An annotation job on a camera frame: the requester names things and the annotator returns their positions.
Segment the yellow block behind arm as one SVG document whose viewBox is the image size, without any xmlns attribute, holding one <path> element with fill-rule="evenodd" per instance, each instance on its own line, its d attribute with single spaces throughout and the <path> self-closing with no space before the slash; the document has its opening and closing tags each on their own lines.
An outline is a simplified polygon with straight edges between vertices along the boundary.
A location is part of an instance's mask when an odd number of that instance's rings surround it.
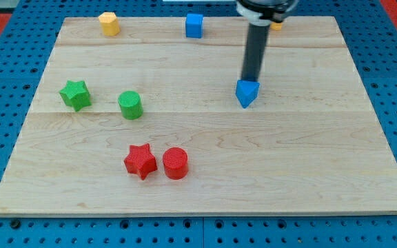
<svg viewBox="0 0 397 248">
<path fill-rule="evenodd" d="M 283 28 L 283 23 L 272 22 L 270 28 L 275 31 L 280 31 Z"/>
</svg>

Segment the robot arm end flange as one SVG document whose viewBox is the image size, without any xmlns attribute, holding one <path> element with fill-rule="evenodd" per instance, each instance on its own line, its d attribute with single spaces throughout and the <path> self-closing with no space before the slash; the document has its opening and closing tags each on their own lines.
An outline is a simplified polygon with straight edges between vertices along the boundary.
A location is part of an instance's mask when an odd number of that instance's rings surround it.
<svg viewBox="0 0 397 248">
<path fill-rule="evenodd" d="M 236 11 L 250 24 L 282 23 L 297 8 L 299 0 L 236 0 Z"/>
</svg>

